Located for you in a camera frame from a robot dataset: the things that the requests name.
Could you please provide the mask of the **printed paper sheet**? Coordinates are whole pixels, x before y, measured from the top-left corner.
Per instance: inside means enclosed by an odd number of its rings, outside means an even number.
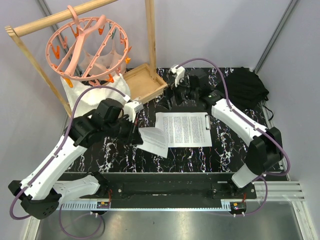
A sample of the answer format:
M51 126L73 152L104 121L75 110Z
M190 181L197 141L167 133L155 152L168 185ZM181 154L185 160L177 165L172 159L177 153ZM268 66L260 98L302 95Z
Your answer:
M205 145L205 112L157 112L155 127L161 129L170 148L199 148Z
M142 127L138 129L143 144L137 145L138 149L158 155L163 158L168 156L168 140L165 133L156 127Z

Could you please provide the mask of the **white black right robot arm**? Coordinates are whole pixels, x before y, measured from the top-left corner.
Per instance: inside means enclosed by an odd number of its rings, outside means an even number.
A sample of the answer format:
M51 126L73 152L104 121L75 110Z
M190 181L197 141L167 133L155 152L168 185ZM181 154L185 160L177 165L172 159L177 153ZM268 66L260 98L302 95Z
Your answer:
M204 71L194 69L187 75L169 72L168 86L164 89L160 103L170 109L172 99L175 99L177 105L184 101L195 101L198 107L226 124L247 145L244 164L232 175L232 182L227 185L230 197L239 198L249 183L283 159L280 130L257 123L228 102L224 93L208 83Z

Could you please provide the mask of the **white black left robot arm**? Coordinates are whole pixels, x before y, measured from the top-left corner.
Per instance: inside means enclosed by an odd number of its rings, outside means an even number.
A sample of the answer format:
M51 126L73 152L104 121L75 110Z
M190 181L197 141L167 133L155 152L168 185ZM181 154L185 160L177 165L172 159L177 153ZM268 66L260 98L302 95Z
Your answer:
M125 104L107 98L96 109L70 120L59 142L45 160L28 177L13 180L8 189L14 195L10 216L14 215L17 201L29 217L42 220L64 203L84 196L103 198L110 194L108 180L98 172L84 177L58 183L66 169L93 144L105 137L116 139L125 145L141 145L137 113L143 104L130 100Z

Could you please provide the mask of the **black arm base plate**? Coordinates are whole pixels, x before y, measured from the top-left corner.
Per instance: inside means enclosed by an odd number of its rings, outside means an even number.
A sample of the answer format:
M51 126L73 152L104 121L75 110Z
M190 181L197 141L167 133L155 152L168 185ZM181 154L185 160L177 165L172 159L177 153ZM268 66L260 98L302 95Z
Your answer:
M257 197L249 183L236 188L231 173L104 173L107 189L113 197L132 195L199 195L212 199L246 199Z

